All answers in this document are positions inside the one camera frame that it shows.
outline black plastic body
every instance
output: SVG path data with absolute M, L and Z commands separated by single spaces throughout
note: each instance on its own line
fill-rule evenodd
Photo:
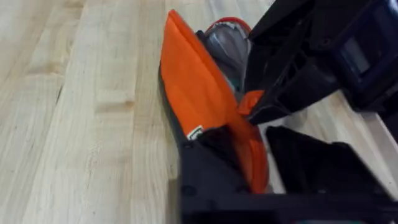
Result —
M 355 110 L 385 111 L 398 90 L 398 12 L 390 0 L 277 0 L 250 33 L 244 91 L 265 90 L 253 124 L 343 89 Z
M 340 190 L 337 194 L 310 194 L 311 191 L 305 190 L 285 195 L 250 193 L 228 129 L 208 130 L 198 139 L 189 141 L 170 107 L 160 75 L 159 89 L 180 154 L 178 191 L 181 223 L 291 224 L 309 220 L 330 223 L 334 220 L 332 223 L 361 221 L 390 224 L 392 220 L 398 220 L 398 205 L 389 200 L 382 190 L 379 194 L 370 194 L 368 190 L 352 194 L 352 189 L 348 192 Z M 296 140 L 289 137 L 291 144 Z M 307 142 L 308 147 L 327 145 L 316 142 L 317 146 L 313 146 L 311 142 Z M 333 179 L 330 182 L 329 186 L 336 183 Z M 371 189 L 380 189 L 375 182 L 370 186 Z

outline orange panel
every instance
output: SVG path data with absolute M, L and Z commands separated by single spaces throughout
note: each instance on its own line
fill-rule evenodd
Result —
M 227 125 L 253 192 L 263 193 L 268 171 L 259 133 L 238 113 L 223 74 L 175 11 L 166 21 L 160 61 L 167 99 L 185 135 L 198 126 L 206 130 Z

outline black plastic part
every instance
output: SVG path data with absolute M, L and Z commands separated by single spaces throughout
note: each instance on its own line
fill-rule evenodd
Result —
M 354 110 L 392 110 L 389 99 L 398 92 L 393 3 L 277 0 L 249 36 L 253 45 L 244 89 L 265 94 L 248 120 L 281 118 L 339 88 Z
M 183 224 L 291 224 L 308 220 L 390 224 L 398 220 L 395 202 L 369 194 L 251 194 L 228 129 L 208 130 L 197 140 L 188 141 L 167 100 L 160 69 L 159 90 L 180 154 L 179 207 Z
M 327 144 L 283 127 L 266 136 L 287 193 L 387 194 L 350 145 Z

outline white logo label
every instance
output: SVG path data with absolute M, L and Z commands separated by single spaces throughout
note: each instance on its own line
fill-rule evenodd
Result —
M 187 135 L 187 138 L 189 140 L 195 140 L 202 133 L 203 133 L 203 127 L 199 125 Z

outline wooden floor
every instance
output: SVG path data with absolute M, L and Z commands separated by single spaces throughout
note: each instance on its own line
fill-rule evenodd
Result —
M 0 223 L 174 223 L 158 97 L 167 12 L 250 25 L 267 0 L 0 0 Z

